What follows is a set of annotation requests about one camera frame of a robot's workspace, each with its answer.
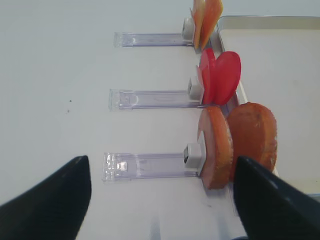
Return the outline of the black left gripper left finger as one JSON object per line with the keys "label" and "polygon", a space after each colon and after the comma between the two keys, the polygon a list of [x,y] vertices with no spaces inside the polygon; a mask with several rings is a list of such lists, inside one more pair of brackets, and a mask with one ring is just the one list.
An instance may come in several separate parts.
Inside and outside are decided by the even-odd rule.
{"label": "black left gripper left finger", "polygon": [[74,240],[92,196],[89,158],[77,156],[0,207],[2,240]]}

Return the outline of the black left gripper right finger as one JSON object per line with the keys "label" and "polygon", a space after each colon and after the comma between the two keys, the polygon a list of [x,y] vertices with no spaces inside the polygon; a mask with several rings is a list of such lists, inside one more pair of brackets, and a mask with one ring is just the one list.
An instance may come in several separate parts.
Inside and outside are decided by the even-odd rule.
{"label": "black left gripper right finger", "polygon": [[320,238],[320,203],[254,159],[237,158],[233,198],[246,240]]}

